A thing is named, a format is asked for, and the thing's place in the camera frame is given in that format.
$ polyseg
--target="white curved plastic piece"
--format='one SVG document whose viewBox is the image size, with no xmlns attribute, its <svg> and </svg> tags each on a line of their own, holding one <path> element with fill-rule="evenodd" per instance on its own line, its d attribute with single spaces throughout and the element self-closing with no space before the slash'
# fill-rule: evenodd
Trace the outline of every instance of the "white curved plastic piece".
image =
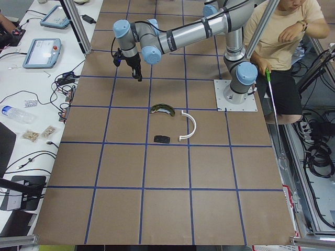
<svg viewBox="0 0 335 251">
<path fill-rule="evenodd" d="M 197 123 L 195 122 L 195 119 L 191 115 L 189 115 L 188 113 L 185 113 L 184 110 L 182 110 L 182 116 L 188 117 L 193 122 L 193 127 L 194 128 L 193 128 L 193 131 L 190 134 L 185 135 L 185 136 L 180 135 L 179 136 L 179 142 L 181 140 L 186 140 L 186 139 L 190 138 L 195 133 L 195 130 L 197 129 Z"/>
</svg>

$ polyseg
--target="metal base plate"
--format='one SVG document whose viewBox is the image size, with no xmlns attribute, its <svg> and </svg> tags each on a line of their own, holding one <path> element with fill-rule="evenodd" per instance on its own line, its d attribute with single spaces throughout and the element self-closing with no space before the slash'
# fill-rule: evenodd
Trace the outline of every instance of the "metal base plate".
<svg viewBox="0 0 335 251">
<path fill-rule="evenodd" d="M 247 96 L 246 100 L 238 105 L 232 104 L 227 101 L 224 97 L 224 90 L 227 85 L 229 85 L 231 80 L 214 80 L 215 87 L 215 96 L 216 96 L 216 106 L 219 111 L 257 111 L 257 105 L 255 101 L 255 97 L 253 94 Z"/>
</svg>

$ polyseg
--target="green curved object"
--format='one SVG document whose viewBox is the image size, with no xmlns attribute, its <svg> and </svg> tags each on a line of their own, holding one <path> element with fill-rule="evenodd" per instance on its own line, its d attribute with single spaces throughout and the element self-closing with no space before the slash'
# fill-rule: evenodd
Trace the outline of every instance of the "green curved object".
<svg viewBox="0 0 335 251">
<path fill-rule="evenodd" d="M 165 112 L 167 114 L 170 114 L 172 117 L 176 115 L 174 108 L 167 104 L 156 104 L 152 106 L 150 108 L 150 113 L 154 113 L 154 112 Z"/>
</svg>

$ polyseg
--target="power adapter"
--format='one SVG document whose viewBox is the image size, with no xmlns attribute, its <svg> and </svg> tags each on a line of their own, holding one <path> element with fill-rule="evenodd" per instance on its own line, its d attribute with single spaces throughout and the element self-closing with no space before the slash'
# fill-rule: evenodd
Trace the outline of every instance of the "power adapter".
<svg viewBox="0 0 335 251">
<path fill-rule="evenodd" d="M 83 15 L 82 19 L 84 21 L 88 22 L 89 24 L 95 24 L 96 23 L 96 21 L 92 17 L 90 17 L 88 15 Z"/>
</svg>

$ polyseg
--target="white table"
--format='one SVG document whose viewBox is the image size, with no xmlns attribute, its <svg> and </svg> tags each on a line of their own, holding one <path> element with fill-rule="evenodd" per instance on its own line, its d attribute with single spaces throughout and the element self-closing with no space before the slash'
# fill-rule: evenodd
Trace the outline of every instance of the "white table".
<svg viewBox="0 0 335 251">
<path fill-rule="evenodd" d="M 79 15 L 89 15 L 95 20 L 98 19 L 98 14 L 101 8 L 103 0 L 91 0 L 84 5 L 77 5 Z M 48 1 L 45 4 L 39 4 L 36 0 L 30 7 L 30 10 L 35 10 L 42 13 L 48 13 L 55 5 L 60 5 L 58 1 Z M 35 12 L 27 12 L 23 17 L 21 24 L 24 24 L 27 19 L 39 17 L 42 18 L 43 15 Z M 26 30 L 21 43 L 17 47 L 10 47 L 4 50 L 0 56 L 11 53 L 11 52 L 27 52 L 29 46 L 34 38 L 59 38 L 62 41 L 62 48 L 60 55 L 58 57 L 57 63 L 51 69 L 25 69 L 22 67 L 25 55 L 14 54 L 8 55 L 0 59 L 0 101 L 13 93 L 21 90 L 27 90 L 29 92 L 34 92 L 38 95 L 42 103 L 49 102 L 50 95 L 52 94 L 51 84 L 55 77 L 64 72 L 71 71 L 80 62 L 85 60 L 85 56 L 82 53 L 71 25 L 65 29 L 55 29 L 49 27 L 42 27 L 39 24 L 39 19 L 31 19 L 29 23 L 23 25 L 23 29 Z M 83 26 L 87 33 L 88 39 L 91 40 L 95 24 L 89 24 L 83 21 Z M 83 64 L 77 67 L 74 71 L 76 75 L 80 75 Z M 41 105 L 38 104 L 36 107 L 25 108 L 25 100 L 36 99 L 36 96 L 29 93 L 20 93 L 15 96 L 9 97 L 0 105 L 9 105 L 16 107 L 27 112 L 36 115 L 36 119 L 32 124 L 20 124 L 3 115 L 0 115 L 0 122 L 11 129 L 17 134 L 15 147 L 9 161 L 9 164 L 15 160 L 35 151 L 52 151 L 57 153 L 57 148 L 54 145 L 47 145 L 48 140 L 59 145 L 61 136 L 64 130 L 64 123 L 59 122 L 58 110 L 51 104 Z M 54 102 L 56 106 L 65 101 L 65 96 L 63 94 L 58 94 L 58 99 Z M 22 139 L 21 136 L 28 129 L 35 132 L 43 132 L 48 126 L 56 127 L 56 132 L 48 140 L 38 139 L 35 142 L 31 142 L 26 139 Z M 14 166 L 12 166 L 8 172 L 17 171 L 17 167 L 24 164 L 28 158 L 23 159 Z M 34 169 L 41 168 L 48 171 L 52 171 L 54 159 L 48 155 L 42 155 L 37 157 L 33 162 L 29 163 L 27 166 L 22 168 Z M 47 181 L 49 180 L 49 175 L 43 171 L 29 171 L 16 174 L 5 174 L 4 178 L 11 180 L 14 175 L 46 175 Z M 35 211 L 30 211 L 30 213 L 39 213 L 42 203 L 39 203 L 38 209 Z M 10 211 L 0 211 L 0 231 L 6 224 L 11 212 Z M 36 220 L 31 227 L 29 234 L 35 227 Z"/>
</svg>

